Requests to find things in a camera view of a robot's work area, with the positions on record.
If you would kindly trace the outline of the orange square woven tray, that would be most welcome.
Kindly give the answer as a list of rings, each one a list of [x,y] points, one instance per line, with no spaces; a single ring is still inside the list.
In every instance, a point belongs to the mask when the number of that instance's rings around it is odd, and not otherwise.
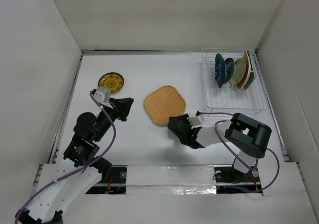
[[[170,117],[180,116],[186,110],[186,101],[171,85],[165,85],[144,99],[144,108],[157,125],[167,125]]]

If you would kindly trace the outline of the dark blue plate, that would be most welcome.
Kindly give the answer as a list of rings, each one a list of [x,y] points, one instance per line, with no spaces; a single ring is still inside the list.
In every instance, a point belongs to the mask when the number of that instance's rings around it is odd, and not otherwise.
[[[221,88],[225,82],[226,76],[226,65],[223,56],[217,53],[215,56],[215,81],[217,86]]]

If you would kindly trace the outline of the blue white patterned bowl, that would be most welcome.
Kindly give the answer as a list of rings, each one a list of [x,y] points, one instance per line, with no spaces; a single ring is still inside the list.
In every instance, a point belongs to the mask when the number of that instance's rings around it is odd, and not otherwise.
[[[230,81],[234,71],[235,71],[234,59],[229,57],[225,60],[225,80],[224,80],[225,84]]]

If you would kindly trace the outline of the cream floral round plate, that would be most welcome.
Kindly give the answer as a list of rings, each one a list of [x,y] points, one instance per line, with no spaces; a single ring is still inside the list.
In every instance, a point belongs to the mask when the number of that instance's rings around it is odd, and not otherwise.
[[[230,83],[237,85],[244,77],[246,71],[246,62],[243,58],[235,60],[235,69],[230,79]]]

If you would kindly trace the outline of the light blue divided plate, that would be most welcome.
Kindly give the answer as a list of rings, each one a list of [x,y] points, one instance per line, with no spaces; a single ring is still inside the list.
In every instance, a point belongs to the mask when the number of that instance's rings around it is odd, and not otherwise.
[[[251,73],[250,73],[248,81],[244,85],[244,90],[247,90],[251,86],[251,84],[254,82],[254,80],[257,78],[256,64],[255,64],[255,61],[253,60],[252,53],[249,50],[247,50],[247,56],[251,64]]]

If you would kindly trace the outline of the green-rimmed bamboo tray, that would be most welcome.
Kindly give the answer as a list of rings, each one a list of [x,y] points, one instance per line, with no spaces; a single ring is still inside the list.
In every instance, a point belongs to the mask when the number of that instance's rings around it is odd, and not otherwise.
[[[243,59],[245,61],[246,66],[245,66],[244,76],[241,79],[241,81],[237,84],[237,88],[239,90],[241,90],[245,87],[245,85],[249,81],[251,73],[253,72],[251,61],[250,61],[250,56],[249,56],[249,51],[247,49],[245,50],[245,53],[243,55]]]

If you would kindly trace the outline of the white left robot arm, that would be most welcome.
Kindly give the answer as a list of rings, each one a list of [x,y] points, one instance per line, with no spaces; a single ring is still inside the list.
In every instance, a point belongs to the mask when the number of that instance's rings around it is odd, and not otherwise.
[[[111,178],[112,163],[97,155],[99,142],[115,120],[126,121],[132,98],[96,103],[100,113],[84,112],[78,116],[74,135],[52,181],[38,190],[16,213],[15,223],[61,224],[76,202],[98,182]]]

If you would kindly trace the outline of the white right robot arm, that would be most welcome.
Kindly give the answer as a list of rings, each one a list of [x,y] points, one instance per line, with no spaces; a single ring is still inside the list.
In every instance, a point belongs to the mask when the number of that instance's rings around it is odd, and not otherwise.
[[[204,149],[222,143],[235,157],[230,175],[241,181],[254,172],[253,164],[258,165],[264,158],[271,128],[242,113],[213,112],[213,115],[227,115],[229,120],[219,120],[213,126],[204,126],[208,112],[197,112],[194,116],[183,114],[170,117],[168,129],[179,139],[180,143],[192,149]]]

